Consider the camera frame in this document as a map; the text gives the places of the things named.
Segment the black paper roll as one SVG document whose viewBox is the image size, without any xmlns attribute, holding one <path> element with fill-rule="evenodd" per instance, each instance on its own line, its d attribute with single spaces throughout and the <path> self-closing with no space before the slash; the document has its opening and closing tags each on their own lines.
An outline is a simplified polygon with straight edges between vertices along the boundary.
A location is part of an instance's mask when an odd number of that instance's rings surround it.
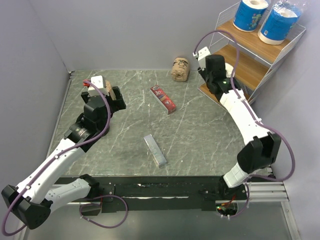
<svg viewBox="0 0 320 240">
<path fill-rule="evenodd" d="M 225 63 L 225 72 L 227 78 L 235 77 L 234 67 L 227 62 Z"/>
</svg>

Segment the brown paper roll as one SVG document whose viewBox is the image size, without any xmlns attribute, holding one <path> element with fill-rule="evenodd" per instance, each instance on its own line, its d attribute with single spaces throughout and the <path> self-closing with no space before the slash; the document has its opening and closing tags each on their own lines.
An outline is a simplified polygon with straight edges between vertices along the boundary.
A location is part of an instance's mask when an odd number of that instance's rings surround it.
<svg viewBox="0 0 320 240">
<path fill-rule="evenodd" d="M 116 95 L 115 95 L 115 92 L 113 90 L 113 87 L 112 87 L 111 83 L 108 80 L 106 80 L 105 84 L 106 84 L 106 90 L 108 92 L 108 95 L 111 97 L 112 100 L 115 100 L 116 99 Z"/>
</svg>

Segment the blue printed paper roll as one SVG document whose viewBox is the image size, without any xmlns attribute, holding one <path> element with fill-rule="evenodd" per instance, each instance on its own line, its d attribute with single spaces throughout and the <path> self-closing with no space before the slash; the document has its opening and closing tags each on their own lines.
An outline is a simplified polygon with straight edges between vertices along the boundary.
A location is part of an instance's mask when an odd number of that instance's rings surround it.
<svg viewBox="0 0 320 240">
<path fill-rule="evenodd" d="M 241 0 L 233 25 L 240 31 L 253 32 L 269 5 L 270 0 Z"/>
</svg>

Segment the blue clear-wrapped paper roll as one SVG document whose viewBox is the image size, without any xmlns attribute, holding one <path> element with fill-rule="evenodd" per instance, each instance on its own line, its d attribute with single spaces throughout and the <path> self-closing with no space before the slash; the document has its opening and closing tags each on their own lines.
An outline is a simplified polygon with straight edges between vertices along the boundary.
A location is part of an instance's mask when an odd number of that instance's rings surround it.
<svg viewBox="0 0 320 240">
<path fill-rule="evenodd" d="M 280 45 L 308 7 L 309 0 L 277 0 L 258 31 L 268 45 Z"/>
</svg>

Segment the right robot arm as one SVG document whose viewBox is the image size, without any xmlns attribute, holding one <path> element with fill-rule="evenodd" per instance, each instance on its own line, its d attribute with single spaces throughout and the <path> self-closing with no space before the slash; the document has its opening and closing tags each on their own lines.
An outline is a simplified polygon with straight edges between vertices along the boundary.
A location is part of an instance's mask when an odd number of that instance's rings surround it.
<svg viewBox="0 0 320 240">
<path fill-rule="evenodd" d="M 225 59 L 219 54 L 209 54 L 199 59 L 198 72 L 205 81 L 209 92 L 228 111 L 238 127 L 244 148 L 237 154 L 235 166 L 223 176 L 218 193 L 223 199 L 236 194 L 250 174 L 273 164 L 281 144 L 278 134 L 257 123 L 253 112 L 234 74 L 227 73 Z"/>
</svg>

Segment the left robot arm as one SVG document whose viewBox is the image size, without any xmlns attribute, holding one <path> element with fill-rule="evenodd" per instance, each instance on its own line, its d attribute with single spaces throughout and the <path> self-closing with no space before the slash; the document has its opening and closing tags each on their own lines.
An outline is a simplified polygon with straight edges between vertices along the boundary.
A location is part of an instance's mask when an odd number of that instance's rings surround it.
<svg viewBox="0 0 320 240">
<path fill-rule="evenodd" d="M 51 190 L 51 187 L 66 168 L 108 133 L 113 114 L 126 109 L 119 87 L 114 86 L 111 91 L 114 97 L 82 92 L 85 102 L 83 112 L 65 132 L 51 155 L 17 186 L 7 185 L 1 191 L 8 211 L 25 227 L 36 229 L 58 208 L 78 199 L 94 201 L 102 193 L 99 182 L 88 174 L 56 190 Z"/>
</svg>

